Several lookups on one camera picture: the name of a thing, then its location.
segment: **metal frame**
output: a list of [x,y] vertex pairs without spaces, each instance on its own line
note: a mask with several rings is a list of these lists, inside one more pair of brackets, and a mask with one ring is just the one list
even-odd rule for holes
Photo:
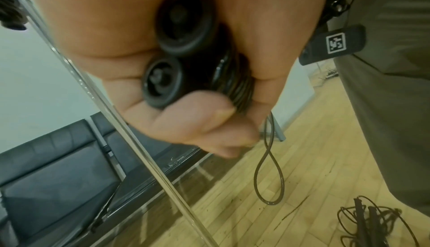
[[103,115],[115,127],[119,134],[124,138],[127,144],[133,149],[135,154],[140,158],[143,164],[148,168],[151,174],[155,177],[164,191],[169,195],[170,199],[175,203],[190,225],[199,234],[209,247],[218,247],[216,241],[212,238],[206,227],[200,222],[184,198],[177,192],[172,183],[167,179],[166,175],[161,171],[147,150],[142,146],[137,137],[133,134],[126,122],[116,109],[110,104],[108,99],[98,89],[90,76],[79,69],[73,62],[62,55],[55,47],[52,38],[48,34],[48,29],[37,9],[32,4],[31,0],[21,0],[23,8],[27,11],[30,24],[37,31],[39,36],[43,38],[50,49],[55,53],[57,58],[62,62],[63,66],[75,78],[81,88],[93,100]]

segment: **hand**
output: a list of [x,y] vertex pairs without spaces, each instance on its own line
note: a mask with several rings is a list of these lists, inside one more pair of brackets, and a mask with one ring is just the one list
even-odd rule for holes
[[163,0],[36,0],[57,45],[101,78],[131,125],[155,139],[232,158],[259,140],[291,66],[311,36],[324,0],[216,0],[221,21],[247,56],[255,91],[246,116],[215,92],[196,91],[160,111],[142,98],[141,77],[159,52],[154,19]]

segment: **wooden floor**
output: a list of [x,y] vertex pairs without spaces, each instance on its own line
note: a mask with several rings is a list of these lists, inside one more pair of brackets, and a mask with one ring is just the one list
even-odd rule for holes
[[[275,142],[272,152],[285,176],[285,196],[267,206],[253,188],[262,142],[241,159],[211,157],[184,177],[177,189],[221,247],[341,247],[337,211],[365,195],[378,205],[400,208],[422,247],[429,247],[430,218],[407,208],[388,191],[372,158],[339,78],[316,88],[312,102]],[[267,159],[258,177],[266,199],[280,180]],[[413,247],[401,222],[391,247]],[[204,246],[167,197],[126,228],[108,247]]]

